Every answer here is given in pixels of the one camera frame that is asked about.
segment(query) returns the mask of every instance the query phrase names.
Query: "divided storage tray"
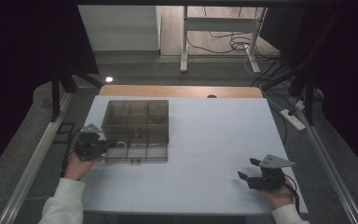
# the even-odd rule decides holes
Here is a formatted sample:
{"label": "divided storage tray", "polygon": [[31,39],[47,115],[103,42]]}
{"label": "divided storage tray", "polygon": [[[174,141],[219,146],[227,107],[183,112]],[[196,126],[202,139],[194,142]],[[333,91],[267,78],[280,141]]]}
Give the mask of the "divided storage tray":
{"label": "divided storage tray", "polygon": [[106,139],[117,146],[105,154],[108,161],[167,161],[169,126],[167,100],[109,101],[103,118]]}

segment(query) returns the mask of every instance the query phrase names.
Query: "power strip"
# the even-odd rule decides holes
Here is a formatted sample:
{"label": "power strip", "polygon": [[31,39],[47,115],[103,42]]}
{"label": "power strip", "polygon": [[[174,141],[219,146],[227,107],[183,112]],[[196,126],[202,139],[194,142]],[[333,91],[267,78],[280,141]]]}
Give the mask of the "power strip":
{"label": "power strip", "polygon": [[305,129],[305,125],[301,123],[294,115],[290,116],[289,111],[284,109],[281,114],[298,130],[302,131]]}

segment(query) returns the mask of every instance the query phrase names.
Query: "white tabletop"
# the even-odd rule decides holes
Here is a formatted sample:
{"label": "white tabletop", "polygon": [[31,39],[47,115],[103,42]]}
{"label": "white tabletop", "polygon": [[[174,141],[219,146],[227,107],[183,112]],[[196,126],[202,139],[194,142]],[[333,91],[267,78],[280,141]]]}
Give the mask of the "white tabletop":
{"label": "white tabletop", "polygon": [[[169,100],[168,161],[94,165],[83,178],[87,211],[258,215],[269,202],[249,189],[237,171],[260,176],[250,158],[287,159],[265,99],[96,96],[85,125],[101,127],[110,100]],[[291,168],[283,171],[295,178]],[[300,212],[308,212],[300,196]]]}

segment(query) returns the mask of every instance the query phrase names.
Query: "black cable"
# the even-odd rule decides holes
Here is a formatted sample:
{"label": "black cable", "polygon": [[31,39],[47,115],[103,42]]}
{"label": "black cable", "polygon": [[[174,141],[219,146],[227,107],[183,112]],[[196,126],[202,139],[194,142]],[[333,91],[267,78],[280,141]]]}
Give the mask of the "black cable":
{"label": "black cable", "polygon": [[240,7],[240,12],[238,13],[238,18],[239,18],[240,15],[241,15],[241,11],[242,11],[242,7]]}
{"label": "black cable", "polygon": [[293,107],[291,110],[296,110],[296,107],[293,106],[286,98],[284,98],[282,95],[280,95],[276,91],[272,91],[272,92],[275,93],[276,95],[278,95],[279,97],[281,97],[287,104],[289,104],[291,107]]}
{"label": "black cable", "polygon": [[72,142],[74,141],[75,136],[80,132],[80,129],[77,129],[72,136],[69,138],[68,145],[66,146],[65,155],[62,159],[62,167],[61,167],[61,178],[65,176],[66,167],[68,166],[68,157],[71,155],[74,151],[69,152]]}
{"label": "black cable", "polygon": [[286,141],[287,141],[287,124],[286,124],[286,119],[283,117],[283,115],[276,110],[275,108],[271,107],[272,111],[274,111],[275,113],[277,113],[279,115],[279,117],[282,119],[283,121],[283,125],[284,125],[284,136],[283,136],[283,140],[282,140],[282,144],[285,145]]}
{"label": "black cable", "polygon": [[[269,66],[269,68],[267,69],[267,71],[266,71],[262,76],[265,76],[266,73],[269,72],[269,70],[272,68],[272,66],[273,66],[277,61],[278,61],[278,60],[275,60],[275,61]],[[250,86],[251,86],[251,87],[254,86],[255,82],[257,82],[260,78],[262,78],[262,77],[256,77],[256,78],[251,82]]]}
{"label": "black cable", "polygon": [[263,60],[263,61],[271,61],[271,60],[282,60],[285,62],[284,58],[281,58],[279,56],[268,56],[268,55],[264,55],[263,53],[261,53],[260,50],[258,50],[258,46],[255,45],[255,57]]}
{"label": "black cable", "polygon": [[228,17],[230,17],[231,15],[234,15],[235,13],[235,7],[233,7],[232,9],[231,9],[231,12],[229,13],[229,15],[228,15]]}
{"label": "black cable", "polygon": [[297,191],[297,184],[296,184],[296,181],[289,175],[284,175],[286,176],[287,178],[289,178],[290,180],[292,180],[293,184],[295,184],[295,191]]}
{"label": "black cable", "polygon": [[296,204],[296,210],[300,214],[300,201],[298,199],[297,191],[295,191],[292,187],[290,187],[288,184],[283,183],[283,185],[292,192],[293,196],[295,196],[295,204]]}
{"label": "black cable", "polygon": [[206,15],[206,7],[202,7],[201,10],[202,10],[202,12],[204,13],[204,16],[205,16],[205,17],[208,17],[208,16]]}
{"label": "black cable", "polygon": [[211,53],[217,53],[217,54],[229,53],[229,52],[235,50],[235,49],[231,49],[231,50],[227,50],[227,51],[218,52],[218,51],[213,51],[213,50],[210,50],[210,49],[205,49],[205,48],[203,48],[203,47],[194,46],[193,44],[190,43],[190,41],[188,40],[188,38],[187,38],[187,43],[188,43],[191,47],[193,47],[193,48],[203,49],[203,50],[209,51],[209,52],[211,52]]}
{"label": "black cable", "polygon": [[263,77],[260,77],[257,80],[257,87],[260,87],[260,85],[263,83],[264,80],[268,79],[272,79],[274,76],[280,74],[283,70],[283,68],[285,68],[284,66],[286,66],[286,63],[281,63],[277,68],[275,68],[269,75],[265,74]]}
{"label": "black cable", "polygon": [[228,37],[228,36],[233,36],[233,35],[246,35],[249,34],[249,32],[243,32],[243,33],[236,33],[236,34],[230,34],[230,35],[212,35],[212,32],[210,31],[209,34],[211,35],[211,37]]}
{"label": "black cable", "polygon": [[234,34],[231,35],[231,39],[230,39],[230,46],[233,49],[236,50],[246,50],[249,46],[249,42],[244,42],[244,41],[235,41],[236,39],[246,39],[249,40],[248,37],[244,37],[244,36],[236,36],[234,37]]}

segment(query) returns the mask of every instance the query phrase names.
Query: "white wall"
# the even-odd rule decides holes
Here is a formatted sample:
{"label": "white wall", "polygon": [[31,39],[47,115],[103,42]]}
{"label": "white wall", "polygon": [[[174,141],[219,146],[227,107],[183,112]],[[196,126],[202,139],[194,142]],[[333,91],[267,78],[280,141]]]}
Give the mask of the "white wall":
{"label": "white wall", "polygon": [[159,7],[78,8],[92,50],[159,50]]}

